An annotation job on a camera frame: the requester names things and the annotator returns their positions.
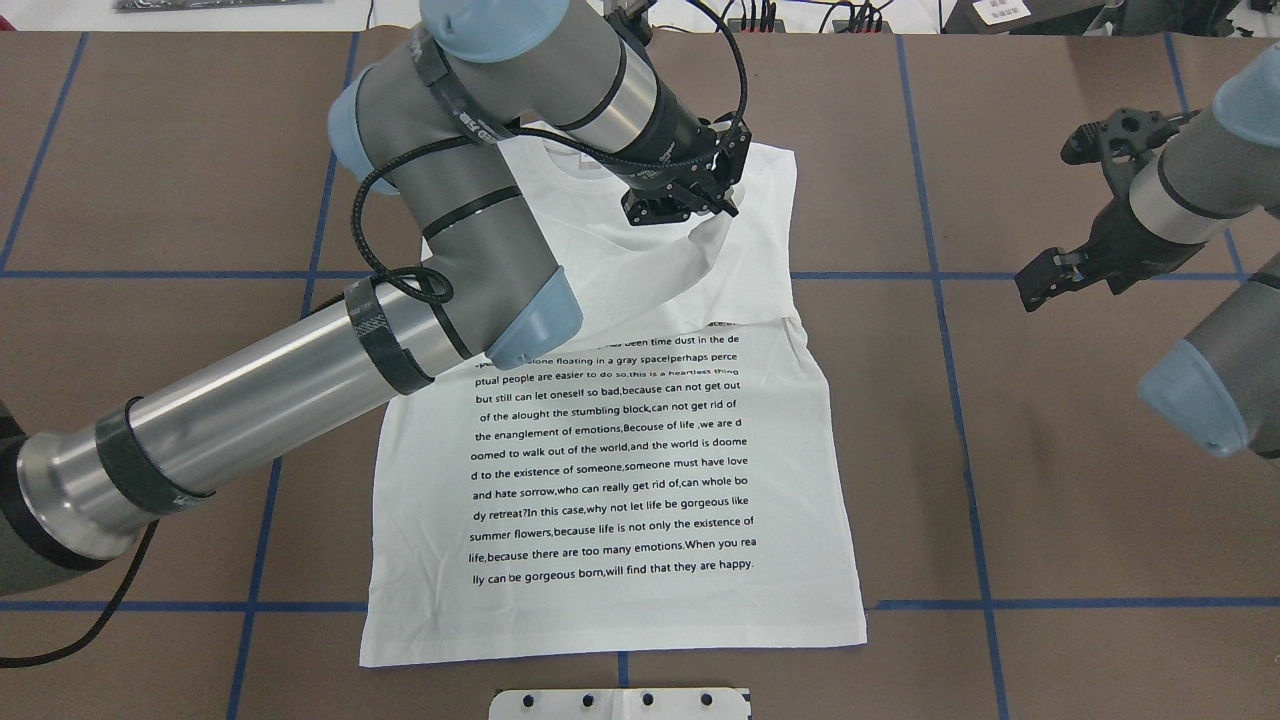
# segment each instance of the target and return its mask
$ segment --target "robotic arm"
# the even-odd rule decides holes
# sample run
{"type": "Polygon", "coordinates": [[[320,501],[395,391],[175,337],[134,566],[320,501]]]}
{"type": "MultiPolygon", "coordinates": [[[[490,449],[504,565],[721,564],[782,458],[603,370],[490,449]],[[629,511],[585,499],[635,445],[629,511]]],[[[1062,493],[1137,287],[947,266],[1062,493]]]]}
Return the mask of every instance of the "robotic arm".
{"type": "MultiPolygon", "coordinates": [[[[1117,110],[1082,126],[1062,159],[1101,161],[1115,199],[1088,242],[1048,249],[1018,273],[1028,313],[1102,279],[1119,295],[1172,272],[1256,208],[1280,219],[1280,45],[1222,85],[1206,110],[1117,110]]],[[[1249,447],[1280,459],[1280,255],[1178,342],[1139,395],[1213,455],[1249,447]]]]}
{"type": "Polygon", "coordinates": [[[736,214],[742,106],[712,124],[680,104],[640,41],[650,4],[604,20],[581,0],[422,0],[412,38],[334,102],[329,136],[365,178],[357,238],[365,193],[399,193],[431,258],[392,270],[364,245],[375,274],[343,302],[76,433],[27,437],[0,406],[0,596],[106,564],[154,520],[479,351],[511,369],[571,338],[581,311],[494,146],[549,136],[520,117],[622,178],[632,224],[736,214]]]}

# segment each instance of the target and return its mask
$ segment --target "white label sticker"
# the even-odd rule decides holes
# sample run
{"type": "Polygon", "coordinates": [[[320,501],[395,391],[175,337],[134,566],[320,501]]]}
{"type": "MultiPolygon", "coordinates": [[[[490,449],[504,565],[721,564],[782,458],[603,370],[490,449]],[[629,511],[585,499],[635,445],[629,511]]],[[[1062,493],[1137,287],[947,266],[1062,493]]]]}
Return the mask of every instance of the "white label sticker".
{"type": "Polygon", "coordinates": [[[1023,0],[978,0],[973,4],[973,9],[978,10],[978,17],[989,26],[1029,18],[1032,14],[1023,0]]]}

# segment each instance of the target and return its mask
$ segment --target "light blue joint cap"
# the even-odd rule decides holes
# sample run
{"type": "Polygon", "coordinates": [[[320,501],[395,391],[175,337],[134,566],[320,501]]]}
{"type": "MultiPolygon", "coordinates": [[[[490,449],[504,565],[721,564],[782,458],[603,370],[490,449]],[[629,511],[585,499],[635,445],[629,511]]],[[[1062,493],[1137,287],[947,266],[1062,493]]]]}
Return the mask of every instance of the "light blue joint cap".
{"type": "MultiPolygon", "coordinates": [[[[338,163],[351,170],[357,181],[365,179],[369,173],[374,172],[374,164],[365,152],[365,145],[360,142],[360,123],[356,120],[356,94],[360,92],[360,81],[365,79],[365,73],[370,68],[372,65],[360,70],[356,79],[351,81],[351,85],[329,106],[329,147],[333,147],[338,163]]],[[[399,195],[396,186],[387,182],[385,178],[378,178],[370,190],[383,195],[399,195]]]]}
{"type": "Polygon", "coordinates": [[[582,309],[558,268],[516,315],[485,355],[499,370],[511,370],[556,350],[582,329],[582,309]]]}
{"type": "Polygon", "coordinates": [[[500,63],[547,40],[564,19],[568,4],[570,0],[420,0],[419,8],[422,24],[445,53],[471,63],[500,63]]]}
{"type": "Polygon", "coordinates": [[[1280,44],[1222,83],[1213,96],[1213,117],[1249,142],[1280,147],[1280,44]]]}
{"type": "Polygon", "coordinates": [[[1231,393],[1185,340],[1142,378],[1138,395],[1212,455],[1228,457],[1249,446],[1249,430],[1231,393]]]}

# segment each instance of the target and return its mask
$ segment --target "brown table surface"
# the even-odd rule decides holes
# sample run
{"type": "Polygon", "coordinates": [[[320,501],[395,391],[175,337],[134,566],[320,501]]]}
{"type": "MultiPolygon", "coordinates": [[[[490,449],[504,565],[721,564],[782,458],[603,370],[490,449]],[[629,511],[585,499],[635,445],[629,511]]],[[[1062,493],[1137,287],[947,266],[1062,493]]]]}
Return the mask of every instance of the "brown table surface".
{"type": "MultiPolygon", "coordinates": [[[[28,429],[83,427],[364,274],[324,119],[403,37],[0,33],[0,396],[28,429]]],[[[1276,225],[1034,315],[1010,279],[1108,197],[1057,159],[1076,124],[1201,106],[1266,42],[740,42],[756,138],[796,151],[796,304],[869,644],[360,669],[375,411],[163,523],[97,642],[0,674],[0,715],[483,719],[499,688],[717,684],[769,719],[1280,717],[1280,475],[1135,395],[1276,225]]],[[[653,53],[695,110],[732,106],[722,38],[653,53]]],[[[398,201],[370,213],[413,259],[398,201]]],[[[78,637],[124,568],[0,600],[0,653],[78,637]]]]}

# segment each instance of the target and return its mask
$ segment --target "brown table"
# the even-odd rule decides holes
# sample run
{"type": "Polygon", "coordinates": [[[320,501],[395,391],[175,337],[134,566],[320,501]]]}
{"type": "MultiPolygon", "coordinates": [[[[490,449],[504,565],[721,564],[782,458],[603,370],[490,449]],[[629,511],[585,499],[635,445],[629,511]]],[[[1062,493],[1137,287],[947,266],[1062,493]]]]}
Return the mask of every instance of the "brown table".
{"type": "MultiPolygon", "coordinates": [[[[29,429],[91,423],[362,274],[324,118],[402,38],[0,33],[0,396],[29,429]]],[[[0,674],[0,715],[483,719],[499,688],[728,684],[762,719],[1280,716],[1280,475],[1207,457],[1134,389],[1276,225],[1034,315],[1010,279],[1107,200],[1057,160],[1076,124],[1203,105],[1266,42],[740,42],[756,138],[799,163],[796,302],[870,644],[360,669],[375,411],[163,523],[100,639],[0,674]]],[[[653,51],[696,110],[732,106],[721,38],[653,51]]],[[[370,213],[413,259],[398,202],[370,213]]],[[[124,565],[0,600],[0,652],[78,637],[124,565]]]]}

